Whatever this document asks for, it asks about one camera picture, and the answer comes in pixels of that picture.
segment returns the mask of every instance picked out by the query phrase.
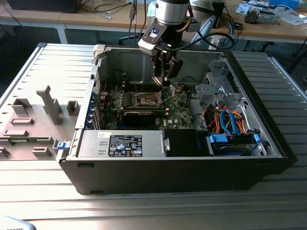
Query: connector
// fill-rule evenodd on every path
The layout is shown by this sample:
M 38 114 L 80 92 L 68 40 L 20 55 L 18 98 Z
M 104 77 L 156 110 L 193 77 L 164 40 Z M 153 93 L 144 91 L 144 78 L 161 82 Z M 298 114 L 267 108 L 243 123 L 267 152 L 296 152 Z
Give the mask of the connector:
M 133 4 L 131 6 L 130 15 L 129 15 L 130 21 L 134 20 L 134 16 L 135 16 L 135 7 L 134 7 L 134 4 Z

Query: black cable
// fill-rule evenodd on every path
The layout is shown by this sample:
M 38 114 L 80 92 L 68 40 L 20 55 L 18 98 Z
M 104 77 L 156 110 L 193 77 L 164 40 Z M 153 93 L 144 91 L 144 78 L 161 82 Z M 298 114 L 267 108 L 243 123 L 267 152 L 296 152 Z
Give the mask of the black cable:
M 17 21 L 17 19 L 11 14 L 11 12 L 8 11 L 8 9 L 6 8 L 5 4 L 3 3 L 3 6 L 6 10 L 7 13 L 9 13 L 9 15 L 27 32 L 27 34 L 36 42 L 38 43 L 38 41 L 23 27 L 23 25 L 21 25 L 19 23 L 19 21 Z
M 141 31 L 139 32 L 138 41 L 140 41 L 140 39 L 141 39 L 142 31 L 143 31 L 143 29 L 144 29 L 144 27 L 146 25 L 146 20 L 147 20 L 147 16 L 146 16 L 146 0 L 144 0 L 144 17 L 145 17 L 145 20 L 144 20 L 144 24 L 143 24 L 143 26 L 141 28 Z
M 232 27 L 232 24 L 231 24 L 231 21 L 228 21 L 226 18 L 222 18 L 223 20 L 225 20 L 226 22 L 229 22 L 231 27 L 229 27 L 229 34 L 231 33 L 233 29 Z M 224 38 L 224 41 L 221 43 L 220 47 L 224 47 L 225 46 L 225 41 L 226 41 L 227 38 Z
M 1 29 L 4 31 L 5 34 L 8 34 L 8 32 L 6 32 L 6 30 L 3 28 L 3 26 L 0 24 Z
M 181 81 L 182 79 L 184 79 L 184 78 L 190 78 L 190 79 L 192 79 L 196 84 L 198 84 L 198 82 L 195 80 L 195 78 L 193 78 L 192 76 L 189 76 L 189 75 L 181 77 L 181 78 L 178 80 L 178 84 L 180 84 L 180 81 Z
M 190 17 L 193 18 L 194 14 L 193 14 L 193 10 L 192 10 L 192 6 L 191 6 L 190 1 L 189 1 L 189 5 L 188 5 L 188 11 L 189 11 Z
M 235 37 L 235 39 L 234 39 L 234 40 L 236 40 L 236 39 L 237 39 L 237 41 L 236 41 L 236 45 L 235 45 L 235 48 L 236 48 L 236 46 L 237 46 L 237 44 L 238 44 L 238 42 L 239 42 L 240 35 L 241 35 L 241 33 L 242 33 L 242 31 L 241 31 L 241 30 L 238 30 L 238 29 L 237 29 L 237 31 L 238 31 L 238 36 L 237 36 L 237 37 Z
M 115 9 L 117 9 L 117 8 L 125 7 L 125 6 L 128 6 L 128 5 L 132 4 L 131 2 L 129 2 L 129 3 L 127 3 L 127 4 L 120 5 L 120 6 L 117 6 L 117 7 L 112 8 L 112 9 L 105 10 L 105 11 L 89 11 L 89 10 L 87 10 L 87 9 L 85 9 L 85 8 L 83 7 L 83 5 L 84 5 L 85 3 L 86 3 L 86 2 L 84 2 L 84 3 L 81 4 L 81 9 L 84 10 L 84 11 L 86 11 L 86 12 L 90 12 L 90 13 L 103 13 L 103 12 L 106 12 L 106 11 L 112 11 L 112 10 L 115 10 Z
M 207 39 L 204 39 L 204 38 L 207 38 L 207 37 L 211 37 L 211 36 L 214 36 L 214 35 L 220 35 L 220 36 L 224 36 L 224 37 L 227 37 L 230 41 L 231 41 L 231 46 L 230 47 L 218 47 L 214 44 L 212 44 L 211 42 L 207 41 Z M 220 32 L 215 32 L 215 33 L 209 33 L 207 35 L 204 35 L 198 39 L 196 39 L 194 42 L 190 43 L 190 44 L 187 44 L 185 46 L 182 46 L 182 47 L 179 47 L 179 48 L 176 48 L 176 49 L 172 49 L 171 51 L 173 52 L 177 52 L 177 51 L 180 51 L 180 50 L 183 50 L 183 49 L 186 49 L 186 48 L 189 48 L 190 46 L 198 43 L 199 41 L 201 40 L 204 40 L 206 43 L 208 43 L 209 45 L 211 45 L 212 47 L 214 48 L 217 48 L 217 50 L 227 50 L 227 49 L 231 49 L 235 46 L 235 41 L 234 39 L 229 36 L 228 34 L 224 34 L 224 33 L 220 33 Z
M 190 102 L 191 102 L 191 99 L 192 99 L 192 95 L 193 95 L 193 93 L 196 91 L 196 89 L 194 88 L 193 90 L 192 90 L 192 92 L 191 92 L 191 95 L 190 95 L 190 98 L 189 98 L 189 100 L 188 100 L 188 111 L 189 111 L 189 114 L 192 116 L 192 114 L 191 114 L 191 111 L 190 111 Z
M 289 74 L 292 73 L 292 71 L 296 68 L 296 66 L 298 65 L 298 63 L 300 62 L 300 60 L 304 57 L 304 55 L 305 55 L 307 49 L 303 52 L 303 55 L 301 55 L 300 57 L 299 57 L 299 53 L 300 53 L 301 50 L 303 49 L 303 46 L 304 46 L 304 44 L 306 43 L 306 41 L 307 41 L 307 37 L 306 37 L 306 39 L 304 40 L 303 44 L 301 45 L 299 51 L 297 52 L 297 54 L 295 55 L 295 57 L 294 57 L 293 60 L 292 60 L 292 63 L 291 63 L 290 68 L 289 68 L 289 70 L 288 70 L 288 73 L 289 73 Z
M 233 17 L 230 16 L 230 13 L 229 13 L 229 10 L 227 9 L 227 7 L 224 6 L 224 8 L 226 9 L 227 14 L 225 14 L 225 13 L 223 13 L 223 14 L 228 15 L 230 23 L 231 23 L 231 20 L 232 20 L 232 23 L 231 23 L 231 24 L 235 23 L 235 20 L 234 20 Z
M 116 2 L 116 0 L 114 0 L 112 3 L 100 4 L 100 5 L 96 6 L 96 7 L 94 7 L 94 10 L 96 11 L 99 7 L 102 7 L 102 6 L 109 6 L 109 5 L 112 5 L 112 4 L 114 4 L 115 2 Z
M 134 14 L 135 14 L 135 21 L 134 21 L 134 46 L 136 46 L 135 39 L 136 39 L 136 23 L 137 23 L 137 3 L 138 0 L 133 0 L 134 5 Z
M 287 43 L 287 45 L 292 49 L 292 51 L 293 52 L 297 52 L 297 50 L 295 50 L 296 49 L 296 47 L 295 48 L 293 48 L 293 46 L 292 46 L 292 44 L 291 43 Z
M 130 46 L 130 31 L 131 31 L 131 26 L 132 26 L 132 20 L 130 19 L 130 25 L 129 25 L 129 30 L 128 30 L 128 45 Z

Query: table leg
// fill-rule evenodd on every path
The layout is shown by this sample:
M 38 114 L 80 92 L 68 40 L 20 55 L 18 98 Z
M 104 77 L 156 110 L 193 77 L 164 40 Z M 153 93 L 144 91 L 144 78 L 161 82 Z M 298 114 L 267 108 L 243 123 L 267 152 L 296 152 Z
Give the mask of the table leg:
M 65 26 L 63 24 L 58 24 L 55 26 L 58 31 L 59 39 L 62 44 L 68 44 L 66 34 L 65 34 Z

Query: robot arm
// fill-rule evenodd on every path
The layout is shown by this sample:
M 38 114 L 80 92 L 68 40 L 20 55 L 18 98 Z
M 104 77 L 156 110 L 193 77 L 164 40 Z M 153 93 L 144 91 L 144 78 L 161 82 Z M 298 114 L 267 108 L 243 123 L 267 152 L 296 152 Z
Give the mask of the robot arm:
M 207 35 L 214 23 L 212 14 L 213 8 L 208 0 L 195 0 L 191 4 L 189 0 L 157 0 L 156 19 L 138 45 L 142 52 L 151 56 L 154 67 L 152 79 L 158 85 L 168 86 L 169 79 L 175 78 L 182 67 L 183 62 L 176 57 L 176 52 L 180 49 L 183 32 L 198 32 L 201 29 Z M 201 21 L 206 21 L 202 28 Z M 185 48 L 204 39 L 205 35 L 193 39 L 193 43 Z

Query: motherboard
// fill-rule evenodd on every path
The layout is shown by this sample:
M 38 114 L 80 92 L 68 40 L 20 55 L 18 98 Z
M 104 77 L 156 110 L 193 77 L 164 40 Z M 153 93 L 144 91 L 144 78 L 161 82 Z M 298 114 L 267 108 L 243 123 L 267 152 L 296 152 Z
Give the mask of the motherboard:
M 183 85 L 163 89 L 123 83 L 100 93 L 103 129 L 159 130 L 194 128 Z

